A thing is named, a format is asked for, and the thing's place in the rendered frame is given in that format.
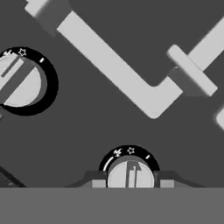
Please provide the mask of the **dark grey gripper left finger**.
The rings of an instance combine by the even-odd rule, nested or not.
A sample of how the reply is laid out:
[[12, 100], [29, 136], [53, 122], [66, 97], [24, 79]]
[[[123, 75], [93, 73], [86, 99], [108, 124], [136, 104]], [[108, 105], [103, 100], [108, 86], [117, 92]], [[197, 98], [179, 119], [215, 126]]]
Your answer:
[[105, 188], [106, 180], [105, 171], [87, 171], [82, 179], [68, 185], [67, 188]]

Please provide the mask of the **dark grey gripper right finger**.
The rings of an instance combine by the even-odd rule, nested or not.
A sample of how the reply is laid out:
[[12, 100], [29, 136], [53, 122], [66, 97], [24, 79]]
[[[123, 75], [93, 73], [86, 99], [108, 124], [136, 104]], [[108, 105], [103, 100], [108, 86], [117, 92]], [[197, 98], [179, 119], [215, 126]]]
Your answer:
[[182, 178], [175, 171], [154, 171], [153, 175], [155, 178], [156, 188], [179, 188], [179, 187], [204, 188], [203, 185]]

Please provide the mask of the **dark grey hob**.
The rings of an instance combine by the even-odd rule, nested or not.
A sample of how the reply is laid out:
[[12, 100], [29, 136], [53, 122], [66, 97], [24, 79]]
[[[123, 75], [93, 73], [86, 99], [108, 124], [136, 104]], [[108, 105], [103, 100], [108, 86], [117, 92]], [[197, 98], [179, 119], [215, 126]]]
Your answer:
[[[136, 72], [157, 85], [172, 69], [170, 46], [189, 52], [224, 17], [224, 0], [69, 0], [72, 9]], [[207, 69], [217, 91], [179, 97], [152, 120], [61, 36], [25, 11], [25, 0], [0, 0], [0, 51], [28, 46], [59, 77], [45, 112], [0, 119], [0, 165], [30, 187], [61, 187], [94, 171], [123, 144], [148, 150], [164, 171], [206, 187], [224, 187], [224, 53]]]

